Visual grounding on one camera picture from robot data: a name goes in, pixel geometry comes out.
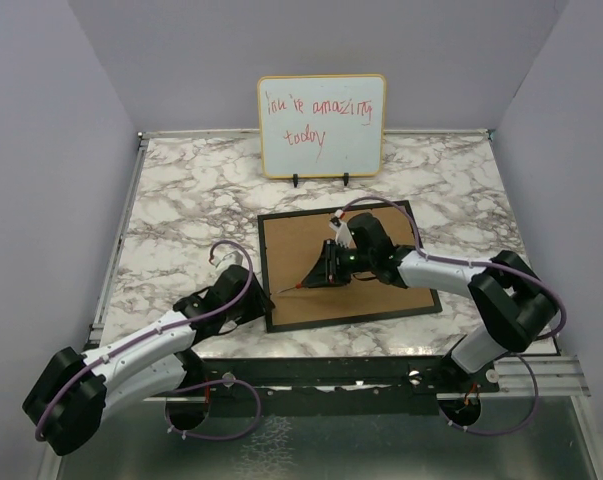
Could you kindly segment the black picture frame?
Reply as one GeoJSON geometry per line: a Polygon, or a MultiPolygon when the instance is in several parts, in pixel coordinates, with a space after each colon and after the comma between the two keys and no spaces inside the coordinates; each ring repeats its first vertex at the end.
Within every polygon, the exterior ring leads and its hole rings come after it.
{"type": "Polygon", "coordinates": [[[438,292],[401,289],[378,280],[340,287],[280,289],[300,283],[320,258],[323,242],[335,238],[329,226],[335,209],[305,210],[257,217],[262,285],[275,305],[265,317],[270,333],[442,311],[438,292]]]}

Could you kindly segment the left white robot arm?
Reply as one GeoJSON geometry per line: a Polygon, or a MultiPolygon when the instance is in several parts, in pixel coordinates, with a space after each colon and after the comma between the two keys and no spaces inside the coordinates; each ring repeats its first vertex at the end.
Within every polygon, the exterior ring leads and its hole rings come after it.
{"type": "Polygon", "coordinates": [[[176,301],[151,325],[104,347],[58,351],[23,402],[35,438],[64,456],[82,447],[104,420],[158,394],[209,392],[237,380],[212,377],[195,345],[272,312],[255,275],[227,267],[216,282],[176,301]]]}

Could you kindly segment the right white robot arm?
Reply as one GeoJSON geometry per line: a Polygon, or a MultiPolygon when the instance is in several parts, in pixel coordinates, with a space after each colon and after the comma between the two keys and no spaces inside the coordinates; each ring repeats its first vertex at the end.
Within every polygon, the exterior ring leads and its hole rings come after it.
{"type": "Polygon", "coordinates": [[[349,221],[330,219],[333,240],[323,242],[319,259],[302,288],[340,287],[360,273],[385,285],[427,288],[474,302],[482,324],[457,342],[440,367],[442,383],[462,391],[477,372],[508,353],[522,353],[559,312],[559,302],[518,254],[504,250],[488,260],[444,258],[418,246],[393,243],[370,213],[349,221]]]}

